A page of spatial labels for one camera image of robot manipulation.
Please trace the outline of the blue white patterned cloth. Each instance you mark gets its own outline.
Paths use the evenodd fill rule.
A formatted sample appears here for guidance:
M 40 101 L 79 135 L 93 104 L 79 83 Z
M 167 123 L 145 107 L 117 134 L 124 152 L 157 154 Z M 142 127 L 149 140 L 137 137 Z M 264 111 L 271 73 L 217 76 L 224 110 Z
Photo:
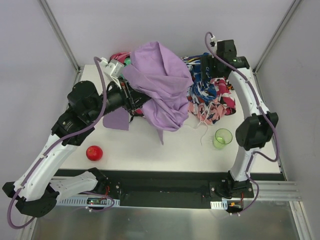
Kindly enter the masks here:
M 184 56 L 182 61 L 186 64 L 192 78 L 192 85 L 187 90 L 187 99 L 194 104 L 210 103 L 217 97 L 217 91 L 211 78 L 204 73 L 202 79 L 201 57 L 211 56 L 205 52 L 202 55 Z

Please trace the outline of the lavender purple cloth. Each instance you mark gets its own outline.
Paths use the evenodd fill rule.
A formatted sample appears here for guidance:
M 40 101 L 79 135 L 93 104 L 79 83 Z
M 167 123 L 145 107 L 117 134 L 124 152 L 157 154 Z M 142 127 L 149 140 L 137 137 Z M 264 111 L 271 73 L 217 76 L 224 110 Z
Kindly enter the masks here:
M 130 63 L 121 72 L 130 86 L 151 99 L 141 111 L 155 127 L 159 138 L 163 132 L 175 132 L 189 117 L 187 91 L 193 84 L 187 65 L 158 41 L 148 42 L 132 52 L 119 52 L 110 59 Z

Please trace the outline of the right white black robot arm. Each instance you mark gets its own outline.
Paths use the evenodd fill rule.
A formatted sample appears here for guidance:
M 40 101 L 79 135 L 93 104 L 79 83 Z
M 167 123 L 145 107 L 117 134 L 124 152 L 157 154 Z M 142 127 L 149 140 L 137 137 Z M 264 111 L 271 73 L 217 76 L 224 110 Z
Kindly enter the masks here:
M 242 107 L 244 121 L 235 131 L 238 151 L 227 177 L 214 188 L 216 195 L 231 199 L 252 188 L 251 169 L 257 155 L 276 136 L 278 114 L 270 112 L 256 91 L 253 71 L 244 56 L 237 55 L 234 40 L 217 40 L 210 32 L 205 36 L 210 54 L 200 58 L 201 78 L 227 78 L 234 87 Z

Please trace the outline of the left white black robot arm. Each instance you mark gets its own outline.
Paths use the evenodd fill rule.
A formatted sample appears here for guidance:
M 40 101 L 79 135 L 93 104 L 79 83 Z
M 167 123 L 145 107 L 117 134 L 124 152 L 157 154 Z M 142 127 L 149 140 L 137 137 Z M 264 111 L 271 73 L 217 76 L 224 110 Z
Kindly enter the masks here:
M 99 94 L 94 83 L 86 80 L 78 82 L 67 95 L 68 108 L 52 127 L 38 158 L 20 179 L 2 187 L 21 214 L 40 218 L 59 201 L 79 193 L 106 194 L 110 183 L 96 167 L 66 180 L 52 180 L 62 163 L 95 130 L 100 118 L 119 108 L 135 112 L 151 99 L 126 80 L 119 86 L 111 82 L 106 94 Z

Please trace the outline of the green white tie-dye cloth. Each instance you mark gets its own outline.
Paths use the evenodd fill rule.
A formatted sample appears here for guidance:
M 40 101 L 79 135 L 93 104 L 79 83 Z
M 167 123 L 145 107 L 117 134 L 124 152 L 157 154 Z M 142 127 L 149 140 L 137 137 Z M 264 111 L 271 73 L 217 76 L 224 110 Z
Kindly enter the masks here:
M 125 60 L 124 60 L 124 65 L 125 66 L 128 66 L 131 64 L 131 58 L 130 57 L 127 57 Z

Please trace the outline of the magenta black white camo cloth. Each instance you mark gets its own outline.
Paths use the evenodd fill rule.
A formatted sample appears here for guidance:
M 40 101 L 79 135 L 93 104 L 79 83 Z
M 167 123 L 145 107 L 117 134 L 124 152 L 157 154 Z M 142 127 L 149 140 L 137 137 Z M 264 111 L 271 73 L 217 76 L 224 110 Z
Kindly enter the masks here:
M 230 84 L 229 80 L 225 77 L 212 78 L 210 80 L 215 86 L 216 98 L 213 100 L 215 104 L 221 104 L 224 106 L 226 113 L 224 116 L 233 115 L 236 113 L 236 100 L 231 96 L 231 90 L 233 86 Z

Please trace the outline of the pink navy patterned cloth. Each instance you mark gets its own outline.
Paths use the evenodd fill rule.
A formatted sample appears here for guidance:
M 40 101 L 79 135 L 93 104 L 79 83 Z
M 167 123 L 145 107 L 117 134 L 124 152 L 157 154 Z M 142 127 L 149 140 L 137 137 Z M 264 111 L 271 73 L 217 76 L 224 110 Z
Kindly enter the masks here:
M 196 116 L 200 123 L 206 125 L 215 124 L 226 114 L 224 106 L 216 104 L 214 101 L 210 101 L 209 103 L 189 102 L 188 111 Z

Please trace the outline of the red apple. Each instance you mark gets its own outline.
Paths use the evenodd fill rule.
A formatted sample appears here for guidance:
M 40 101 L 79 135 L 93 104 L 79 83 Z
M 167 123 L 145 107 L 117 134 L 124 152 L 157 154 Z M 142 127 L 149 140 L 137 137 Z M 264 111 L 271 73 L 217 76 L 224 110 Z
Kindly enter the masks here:
M 97 145 L 92 145 L 87 148 L 85 154 L 90 161 L 95 162 L 103 157 L 103 150 Z

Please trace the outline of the green transparent plastic cup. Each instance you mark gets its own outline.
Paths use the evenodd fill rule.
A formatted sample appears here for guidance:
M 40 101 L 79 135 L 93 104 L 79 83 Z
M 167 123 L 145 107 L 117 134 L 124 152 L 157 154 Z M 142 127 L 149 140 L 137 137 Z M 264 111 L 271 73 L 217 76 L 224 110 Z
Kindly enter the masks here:
M 232 133 L 226 128 L 220 128 L 215 132 L 212 142 L 214 147 L 220 150 L 230 144 L 232 140 Z

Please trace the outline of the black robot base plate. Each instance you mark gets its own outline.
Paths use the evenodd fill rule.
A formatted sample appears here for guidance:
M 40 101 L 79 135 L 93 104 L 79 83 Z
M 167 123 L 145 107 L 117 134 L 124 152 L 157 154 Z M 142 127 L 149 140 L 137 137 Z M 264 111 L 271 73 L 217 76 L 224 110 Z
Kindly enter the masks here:
M 246 180 L 237 187 L 228 173 L 103 170 L 106 186 L 101 194 L 122 207 L 209 209 L 222 199 L 252 199 Z

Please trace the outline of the right aluminium frame post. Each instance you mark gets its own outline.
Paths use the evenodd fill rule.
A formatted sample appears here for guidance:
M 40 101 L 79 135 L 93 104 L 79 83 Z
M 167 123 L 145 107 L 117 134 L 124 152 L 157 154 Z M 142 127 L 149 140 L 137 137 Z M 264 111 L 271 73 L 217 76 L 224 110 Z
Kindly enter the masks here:
M 254 75 L 256 75 L 258 73 L 258 71 L 260 70 L 260 68 L 264 64 L 269 53 L 271 52 L 271 50 L 273 49 L 273 47 L 277 43 L 278 39 L 280 38 L 280 36 L 284 32 L 286 26 L 291 21 L 292 17 L 296 13 L 296 11 L 298 10 L 298 8 L 302 2 L 303 2 L 303 0 L 293 0 L 290 3 L 287 11 L 285 12 L 284 16 L 282 17 L 281 21 L 279 22 L 279 24 L 275 30 L 275 32 L 273 33 L 272 37 L 270 38 L 267 46 L 265 47 L 264 51 L 262 52 L 262 55 L 260 56 L 255 67 L 253 68 Z

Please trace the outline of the aluminium frame post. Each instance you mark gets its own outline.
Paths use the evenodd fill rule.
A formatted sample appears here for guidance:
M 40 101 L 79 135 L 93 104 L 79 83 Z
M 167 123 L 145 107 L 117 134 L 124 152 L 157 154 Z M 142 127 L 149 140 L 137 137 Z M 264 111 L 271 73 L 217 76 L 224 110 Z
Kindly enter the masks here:
M 48 3 L 47 0 L 38 0 L 37 1 L 39 6 L 41 7 L 45 17 L 47 18 L 57 40 L 59 41 L 64 53 L 66 54 L 69 62 L 71 63 L 72 67 L 74 68 L 76 73 L 81 71 L 81 66 L 79 65 L 78 61 L 75 58 L 75 55 Z
M 279 24 L 275 30 L 275 32 L 273 33 L 272 37 L 270 38 L 267 46 L 265 47 L 264 51 L 262 52 L 262 55 L 260 56 L 255 67 L 253 68 L 254 75 L 256 75 L 258 73 L 258 71 L 260 70 L 260 68 L 264 64 L 269 53 L 271 52 L 271 50 L 273 49 L 273 47 L 277 43 L 278 39 L 280 38 L 280 36 L 284 32 L 286 26 L 291 21 L 292 17 L 296 13 L 296 11 L 298 10 L 298 8 L 302 2 L 303 2 L 303 0 L 293 0 L 290 3 L 287 11 L 285 12 L 284 16 L 282 17 L 281 21 L 279 22 Z

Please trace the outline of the left aluminium frame post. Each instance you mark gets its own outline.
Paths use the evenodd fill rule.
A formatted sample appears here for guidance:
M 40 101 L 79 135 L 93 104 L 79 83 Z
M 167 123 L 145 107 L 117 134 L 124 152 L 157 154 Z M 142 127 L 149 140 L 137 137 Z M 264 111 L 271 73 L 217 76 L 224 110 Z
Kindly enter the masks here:
M 38 0 L 37 1 L 39 6 L 41 7 L 45 17 L 47 18 L 57 40 L 59 41 L 64 53 L 66 54 L 69 62 L 71 63 L 72 67 L 74 68 L 76 73 L 81 71 L 81 66 L 79 65 L 78 61 L 75 58 L 75 55 L 48 3 L 47 0 Z

